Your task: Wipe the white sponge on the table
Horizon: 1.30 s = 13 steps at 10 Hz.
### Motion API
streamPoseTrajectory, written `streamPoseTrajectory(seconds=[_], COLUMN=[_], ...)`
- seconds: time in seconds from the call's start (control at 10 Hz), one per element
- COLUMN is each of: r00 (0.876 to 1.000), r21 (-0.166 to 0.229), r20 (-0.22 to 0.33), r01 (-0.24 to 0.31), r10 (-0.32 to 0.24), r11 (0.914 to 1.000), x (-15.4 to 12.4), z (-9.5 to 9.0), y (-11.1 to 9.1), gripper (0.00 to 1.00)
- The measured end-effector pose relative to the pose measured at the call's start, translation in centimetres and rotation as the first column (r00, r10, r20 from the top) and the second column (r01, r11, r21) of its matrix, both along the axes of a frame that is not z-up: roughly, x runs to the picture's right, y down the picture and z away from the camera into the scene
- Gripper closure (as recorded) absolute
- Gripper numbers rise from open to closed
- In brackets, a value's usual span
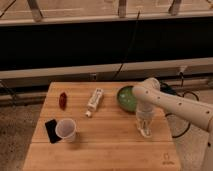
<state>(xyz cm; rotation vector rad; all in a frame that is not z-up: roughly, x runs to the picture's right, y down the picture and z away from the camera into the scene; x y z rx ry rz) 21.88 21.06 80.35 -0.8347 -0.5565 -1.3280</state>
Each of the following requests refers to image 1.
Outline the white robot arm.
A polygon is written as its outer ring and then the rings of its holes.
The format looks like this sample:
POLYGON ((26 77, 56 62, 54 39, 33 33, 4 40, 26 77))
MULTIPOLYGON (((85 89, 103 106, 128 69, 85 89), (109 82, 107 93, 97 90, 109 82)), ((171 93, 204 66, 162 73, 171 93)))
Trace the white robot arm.
POLYGON ((151 136, 150 122, 154 107, 194 124, 209 133, 201 171, 213 171, 213 105, 164 93, 156 78, 148 78, 136 84, 132 93, 136 98, 138 130, 143 137, 151 136))

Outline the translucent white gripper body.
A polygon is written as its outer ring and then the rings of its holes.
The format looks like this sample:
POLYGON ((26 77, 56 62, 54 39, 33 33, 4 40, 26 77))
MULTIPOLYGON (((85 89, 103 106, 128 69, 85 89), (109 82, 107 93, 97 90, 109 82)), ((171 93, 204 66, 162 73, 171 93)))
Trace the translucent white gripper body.
POLYGON ((136 125, 144 138, 151 136, 150 124, 154 116, 154 106, 149 103, 138 102, 136 106, 136 125))

